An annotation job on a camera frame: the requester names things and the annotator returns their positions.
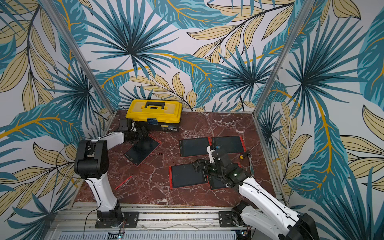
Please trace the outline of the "writing tablet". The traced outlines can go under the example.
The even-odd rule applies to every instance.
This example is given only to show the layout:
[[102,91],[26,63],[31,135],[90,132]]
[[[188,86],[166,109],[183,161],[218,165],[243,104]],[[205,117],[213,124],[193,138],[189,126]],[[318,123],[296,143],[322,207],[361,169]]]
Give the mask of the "writing tablet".
[[124,156],[130,163],[138,167],[160,145],[161,142],[148,136],[137,141],[126,153],[124,153]]
[[180,156],[185,158],[208,155],[207,147],[210,145],[211,139],[208,137],[179,140]]
[[222,149],[228,154],[240,154],[246,150],[240,136],[213,137],[212,142],[216,149]]
[[238,163],[232,163],[226,167],[217,167],[215,164],[208,165],[208,180],[211,190],[233,188],[236,185],[236,178],[233,171],[240,168]]
[[173,165],[169,167],[170,188],[183,188],[207,184],[208,180],[202,173],[196,172],[193,164]]

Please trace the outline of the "yellow black toolbox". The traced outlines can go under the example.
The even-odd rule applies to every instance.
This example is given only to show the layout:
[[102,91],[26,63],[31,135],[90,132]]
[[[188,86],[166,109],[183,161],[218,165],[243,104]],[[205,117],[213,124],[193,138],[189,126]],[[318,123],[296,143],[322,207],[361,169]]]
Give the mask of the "yellow black toolbox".
[[176,101],[133,100],[126,114],[136,127],[149,131],[177,132],[183,106]]

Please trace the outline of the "red stylus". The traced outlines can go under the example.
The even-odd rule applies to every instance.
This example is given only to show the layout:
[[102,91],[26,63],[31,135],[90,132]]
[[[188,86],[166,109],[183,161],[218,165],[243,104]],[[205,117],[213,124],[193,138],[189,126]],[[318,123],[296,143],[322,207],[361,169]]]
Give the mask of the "red stylus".
[[119,184],[115,190],[119,189],[120,187],[122,187],[124,184],[126,184],[131,178],[133,177],[133,175],[129,176],[126,180],[124,180],[121,184]]

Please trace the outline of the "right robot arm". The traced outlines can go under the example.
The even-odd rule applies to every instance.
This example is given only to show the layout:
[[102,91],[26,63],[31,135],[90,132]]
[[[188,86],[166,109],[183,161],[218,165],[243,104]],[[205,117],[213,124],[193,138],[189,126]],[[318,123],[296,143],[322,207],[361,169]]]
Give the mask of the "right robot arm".
[[208,146],[209,159],[193,162],[196,172],[217,177],[229,188],[234,188],[248,199],[241,201],[228,217],[222,217],[230,226],[253,227],[272,240],[318,240],[319,233],[314,219],[299,214],[282,204],[266,191],[243,168],[232,163],[222,149]]

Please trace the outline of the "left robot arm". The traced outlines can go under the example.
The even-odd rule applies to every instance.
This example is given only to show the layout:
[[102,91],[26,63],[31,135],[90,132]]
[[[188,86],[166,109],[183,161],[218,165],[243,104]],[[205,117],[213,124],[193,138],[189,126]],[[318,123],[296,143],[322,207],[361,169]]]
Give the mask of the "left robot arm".
[[140,140],[148,136],[146,127],[136,126],[131,119],[120,120],[116,131],[97,139],[79,142],[74,171],[91,188],[97,202],[97,225],[107,228],[121,227],[124,214],[108,179],[108,150],[125,142]]

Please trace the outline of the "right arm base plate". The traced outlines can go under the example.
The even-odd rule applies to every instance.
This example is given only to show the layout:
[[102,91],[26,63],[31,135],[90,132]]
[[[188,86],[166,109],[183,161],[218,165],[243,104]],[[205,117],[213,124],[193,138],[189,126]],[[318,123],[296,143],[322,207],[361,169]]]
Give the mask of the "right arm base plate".
[[219,211],[219,224],[221,228],[238,227],[243,228],[247,225],[241,218],[241,215],[234,211]]

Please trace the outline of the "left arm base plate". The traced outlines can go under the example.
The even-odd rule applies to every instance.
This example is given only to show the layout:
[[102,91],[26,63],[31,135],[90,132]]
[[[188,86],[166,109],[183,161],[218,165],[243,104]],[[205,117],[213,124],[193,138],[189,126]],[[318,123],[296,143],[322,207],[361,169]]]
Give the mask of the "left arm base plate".
[[101,212],[97,211],[96,229],[134,229],[137,227],[139,212]]

